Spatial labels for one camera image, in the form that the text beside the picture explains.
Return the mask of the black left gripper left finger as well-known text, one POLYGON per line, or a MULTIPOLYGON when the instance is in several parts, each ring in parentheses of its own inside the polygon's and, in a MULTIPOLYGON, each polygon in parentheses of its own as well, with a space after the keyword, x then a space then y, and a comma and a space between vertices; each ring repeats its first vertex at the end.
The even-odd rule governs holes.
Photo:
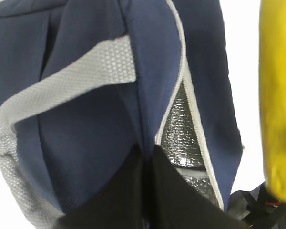
POLYGON ((116 174, 91 199, 59 218, 55 229, 141 229, 142 166, 134 145, 116 174))

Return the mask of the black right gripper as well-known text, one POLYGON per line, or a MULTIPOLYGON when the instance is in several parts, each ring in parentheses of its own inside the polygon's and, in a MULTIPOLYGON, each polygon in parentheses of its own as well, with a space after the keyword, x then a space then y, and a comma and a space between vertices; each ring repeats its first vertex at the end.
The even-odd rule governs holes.
POLYGON ((251 229, 286 229, 286 203, 275 199, 264 184, 231 194, 226 211, 251 229))

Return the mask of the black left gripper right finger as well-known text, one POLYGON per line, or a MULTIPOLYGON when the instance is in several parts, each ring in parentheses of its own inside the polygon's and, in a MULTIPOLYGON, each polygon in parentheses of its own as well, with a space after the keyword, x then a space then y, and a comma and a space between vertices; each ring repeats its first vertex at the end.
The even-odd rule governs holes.
POLYGON ((160 146, 147 162, 147 215, 152 229, 246 229, 194 190, 160 146))

